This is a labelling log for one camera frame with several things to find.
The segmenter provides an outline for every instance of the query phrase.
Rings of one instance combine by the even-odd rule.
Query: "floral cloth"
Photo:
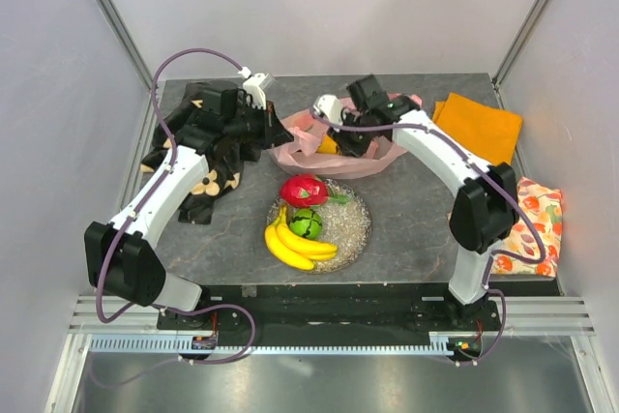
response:
[[[529,265],[498,253],[494,257],[492,273],[555,278],[563,232],[561,191],[545,188],[523,177],[518,182],[518,204],[540,233],[545,245],[546,259],[539,265]],[[512,233],[505,240],[503,248],[530,258],[540,256],[535,239],[522,219],[512,228]]]

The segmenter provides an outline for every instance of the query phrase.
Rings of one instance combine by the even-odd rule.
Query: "yellow banana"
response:
[[[324,255],[338,251],[338,246],[334,244],[311,241],[310,239],[297,236],[288,228],[286,221],[280,221],[276,226],[276,231],[285,246],[303,255]]]
[[[296,251],[292,251],[281,242],[278,237],[278,233],[276,232],[276,227],[280,224],[281,219],[282,216],[279,215],[278,218],[269,224],[264,230],[264,242],[267,244],[267,249],[269,249],[275,257],[283,261],[288,266],[305,271],[313,270],[313,261],[305,258]]]
[[[314,261],[324,261],[324,260],[331,260],[332,258],[335,258],[336,256],[336,252],[332,252],[332,253],[320,253],[320,254],[303,254],[303,256],[309,258],[310,260],[314,260]]]

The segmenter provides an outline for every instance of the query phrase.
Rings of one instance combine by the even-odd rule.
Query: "orange towel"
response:
[[[464,148],[492,164],[511,163],[522,118],[451,93],[437,102],[432,121]]]

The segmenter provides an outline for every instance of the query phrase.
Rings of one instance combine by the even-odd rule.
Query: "round plate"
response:
[[[316,240],[337,245],[338,253],[331,260],[315,261],[316,267],[304,273],[331,273],[348,266],[361,254],[371,233],[371,217],[366,202],[344,184],[339,184],[333,179],[323,181],[335,194],[348,195],[350,201],[345,205],[328,201],[324,205],[312,208],[322,218],[322,232]],[[267,224],[275,220],[283,202],[281,197],[273,202],[267,214]],[[292,218],[295,210],[292,207],[288,209],[288,220]]]

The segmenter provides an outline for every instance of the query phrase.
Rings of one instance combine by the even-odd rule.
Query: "white panel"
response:
[[[584,297],[619,383],[619,4],[552,0],[504,86],[533,179],[565,194],[560,278]]]
[[[1,0],[0,399],[43,411],[83,233],[113,214],[146,90],[95,0]]]
[[[220,49],[273,74],[494,73],[534,0],[113,0],[154,70]],[[232,75],[184,58],[166,77]]]

